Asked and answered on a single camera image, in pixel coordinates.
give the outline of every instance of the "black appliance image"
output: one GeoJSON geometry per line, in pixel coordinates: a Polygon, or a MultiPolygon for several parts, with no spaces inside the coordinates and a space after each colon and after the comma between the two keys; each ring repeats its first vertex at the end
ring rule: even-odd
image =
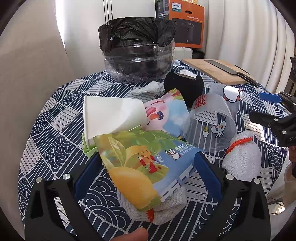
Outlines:
{"type": "Polygon", "coordinates": [[[174,40],[176,43],[200,44],[202,34],[202,24],[190,20],[172,18],[177,23],[174,40]]]}

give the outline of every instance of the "blue and white tablecloth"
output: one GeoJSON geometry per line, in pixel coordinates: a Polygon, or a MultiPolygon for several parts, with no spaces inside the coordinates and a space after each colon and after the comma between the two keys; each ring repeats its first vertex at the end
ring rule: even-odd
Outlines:
{"type": "MultiPolygon", "coordinates": [[[[179,72],[184,68],[202,76],[205,84],[204,93],[208,93],[214,80],[180,61],[174,62],[173,71],[179,72]]],[[[146,102],[157,96],[151,93],[134,96],[130,94],[130,91],[147,84],[147,82],[134,85],[118,83],[106,71],[103,71],[76,79],[61,86],[53,93],[36,119],[20,163],[18,201],[23,224],[25,224],[25,212],[32,185],[37,177],[42,177],[45,180],[58,179],[64,173],[70,172],[73,167],[87,161],[87,157],[82,152],[81,139],[84,95],[137,98],[146,102]]],[[[235,87],[243,90],[242,101],[236,117],[238,133],[245,130],[251,130],[254,133],[254,141],[262,153],[259,179],[265,193],[268,194],[279,176],[287,150],[277,146],[276,137],[269,128],[251,123],[248,114],[251,110],[258,110],[283,118],[288,113],[281,105],[264,102],[258,98],[260,92],[267,92],[262,86],[256,88],[251,84],[243,84],[235,85],[235,87]]],[[[221,166],[225,154],[226,150],[205,153],[210,162],[219,166],[221,166]]],[[[186,188],[188,196],[186,207],[173,220],[160,226],[133,221],[128,217],[119,205],[116,188],[105,168],[94,180],[87,195],[79,201],[79,204],[89,221],[105,240],[144,226],[148,229],[149,240],[187,241],[194,237],[207,222],[217,201],[210,197],[197,172],[189,178],[186,188]]],[[[56,198],[55,201],[66,230],[75,233],[60,199],[56,198]]],[[[233,213],[222,233],[231,228],[239,205],[240,199],[237,199],[233,213]]]]}

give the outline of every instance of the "knife handle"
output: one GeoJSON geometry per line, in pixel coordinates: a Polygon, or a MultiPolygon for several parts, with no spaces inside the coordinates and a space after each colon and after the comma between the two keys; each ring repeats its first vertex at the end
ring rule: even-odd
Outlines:
{"type": "Polygon", "coordinates": [[[237,65],[234,65],[236,67],[238,67],[239,69],[241,69],[242,71],[245,71],[244,69],[242,69],[241,67],[237,66],[237,65]]]}
{"type": "Polygon", "coordinates": [[[250,84],[256,86],[257,88],[260,87],[259,84],[255,80],[251,79],[249,76],[247,76],[241,72],[237,72],[236,75],[241,77],[243,80],[249,82],[250,84]]]}

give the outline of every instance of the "white cloth glove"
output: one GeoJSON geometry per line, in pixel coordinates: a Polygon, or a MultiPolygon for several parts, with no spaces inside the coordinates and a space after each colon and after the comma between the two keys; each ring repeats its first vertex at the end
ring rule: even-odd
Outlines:
{"type": "Polygon", "coordinates": [[[159,82],[152,81],[151,83],[149,83],[143,88],[137,88],[132,90],[130,94],[140,95],[147,92],[157,94],[157,95],[163,95],[163,93],[165,92],[165,88],[163,87],[163,82],[159,83],[159,82]]]}
{"type": "MultiPolygon", "coordinates": [[[[251,131],[239,133],[231,142],[243,142],[244,139],[253,138],[251,131]]],[[[261,169],[261,152],[258,145],[254,141],[236,145],[224,158],[222,168],[227,173],[232,174],[237,180],[252,181],[257,177],[261,169]]]]}
{"type": "MultiPolygon", "coordinates": [[[[125,209],[128,216],[136,221],[149,222],[147,213],[138,211],[117,189],[117,198],[120,205],[125,209]]],[[[154,207],[153,224],[161,225],[173,219],[187,204],[186,188],[182,186],[163,203],[154,207]]]]}

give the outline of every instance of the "orange box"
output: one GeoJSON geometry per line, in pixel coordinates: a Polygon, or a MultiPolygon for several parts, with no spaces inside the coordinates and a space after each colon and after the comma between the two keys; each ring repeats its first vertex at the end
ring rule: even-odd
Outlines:
{"type": "Polygon", "coordinates": [[[156,17],[177,23],[176,47],[201,48],[205,8],[182,0],[156,0],[156,17]]]}

